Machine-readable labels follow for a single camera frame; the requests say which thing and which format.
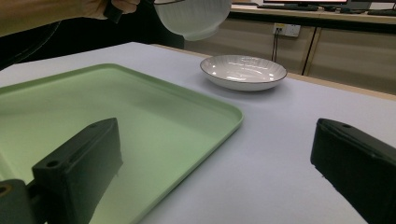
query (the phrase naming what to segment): countertop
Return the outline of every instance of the countertop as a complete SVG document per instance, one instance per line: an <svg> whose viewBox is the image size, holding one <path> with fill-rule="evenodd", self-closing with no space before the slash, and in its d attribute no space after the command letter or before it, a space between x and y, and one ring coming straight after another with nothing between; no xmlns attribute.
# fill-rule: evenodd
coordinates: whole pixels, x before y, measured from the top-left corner
<svg viewBox="0 0 396 224"><path fill-rule="evenodd" d="M205 78L203 58L128 43L13 65L0 71L0 87L117 63L239 107L245 115L239 130L140 223L366 223L310 163L316 122L342 121L396 147L394 96L294 75L271 90L231 91Z"/></svg>

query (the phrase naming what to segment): plate rim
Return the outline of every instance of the plate rim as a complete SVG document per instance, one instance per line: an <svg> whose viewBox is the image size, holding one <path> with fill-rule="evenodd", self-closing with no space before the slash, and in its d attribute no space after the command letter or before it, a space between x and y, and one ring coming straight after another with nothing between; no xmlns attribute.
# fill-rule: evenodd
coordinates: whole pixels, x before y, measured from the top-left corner
<svg viewBox="0 0 396 224"><path fill-rule="evenodd" d="M249 84L249 85L251 85L251 84L262 85L262 84L265 84L265 83L274 83L274 82L278 82L278 81L282 80L283 78L285 78L285 77L288 75L288 70L287 70L284 66L282 66L281 64L279 64L279 63L276 63L276 64L279 65L279 66L281 66L283 69L285 69L285 74L284 74L284 76L281 77L280 79L277 79L277 80L274 80L274 81L265 81L265 82L234 81L234 80L230 80L230 79L226 79L226 78L222 78L222 77L216 77L216 76L213 76L212 74L207 73L206 70L203 68L203 63L204 63L205 61L208 61L208 60L213 59L213 58L220 58L220 57L227 57L227 56L249 57L249 58L260 59L260 60L265 60L265 61L274 63L274 62L269 61L269 60L266 60L266 59L264 59L264 58L259 58L259 57L255 57L255 56L247 56L247 55L239 55L239 54L224 54L224 55L211 56L211 57L208 57L208 58L203 59L203 60L200 62L201 70L202 70L205 74L210 75L211 77L214 77L214 78L218 78L218 79L220 79L220 80L229 81L229 82L232 82L232 83Z"/></svg>

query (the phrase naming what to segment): electrical outlet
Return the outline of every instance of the electrical outlet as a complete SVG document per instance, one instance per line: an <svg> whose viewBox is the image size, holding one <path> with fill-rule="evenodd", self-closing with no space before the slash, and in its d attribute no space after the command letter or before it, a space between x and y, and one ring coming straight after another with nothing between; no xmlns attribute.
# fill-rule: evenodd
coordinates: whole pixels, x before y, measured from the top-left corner
<svg viewBox="0 0 396 224"><path fill-rule="evenodd" d="M286 25L285 35L297 37L300 33L300 25Z"/></svg>
<svg viewBox="0 0 396 224"><path fill-rule="evenodd" d="M273 34L276 33L276 29L278 30L279 35L284 35L285 30L286 30L286 25L285 23L275 23L274 24L274 29L273 29Z"/></svg>
<svg viewBox="0 0 396 224"><path fill-rule="evenodd" d="M292 25L292 24L285 24L285 23L275 23L273 34L276 34L276 29L278 30L279 35L286 35L286 36L294 36L297 37L300 33L300 25Z"/></svg>

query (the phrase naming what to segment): desk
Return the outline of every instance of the desk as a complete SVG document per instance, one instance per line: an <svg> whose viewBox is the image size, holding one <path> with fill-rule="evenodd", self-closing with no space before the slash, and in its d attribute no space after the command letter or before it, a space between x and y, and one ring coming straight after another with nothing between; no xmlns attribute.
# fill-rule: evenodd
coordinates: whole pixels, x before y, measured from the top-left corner
<svg viewBox="0 0 396 224"><path fill-rule="evenodd" d="M310 77L294 79L294 75L268 91L230 91L205 78L199 66L203 58L128 43L13 65L0 72L0 87L93 64L117 63L238 106L245 114L242 127L142 224L365 223L310 164L316 122L318 118L343 121L395 147L395 97L352 92L347 87L339 90L314 84Z"/></svg>
<svg viewBox="0 0 396 224"><path fill-rule="evenodd" d="M292 23L338 30L396 34L396 17L340 14L318 11L263 9L252 6L233 6L229 18L252 21Z"/></svg>

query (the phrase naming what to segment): hand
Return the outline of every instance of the hand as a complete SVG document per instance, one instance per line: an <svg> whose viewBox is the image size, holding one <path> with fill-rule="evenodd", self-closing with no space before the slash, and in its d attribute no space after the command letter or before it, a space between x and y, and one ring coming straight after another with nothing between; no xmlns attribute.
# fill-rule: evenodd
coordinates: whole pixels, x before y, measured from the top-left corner
<svg viewBox="0 0 396 224"><path fill-rule="evenodd" d="M107 0L80 0L82 17L105 20L103 15L105 11ZM111 1L114 7L122 10L124 14L135 12L140 0L108 0Z"/></svg>

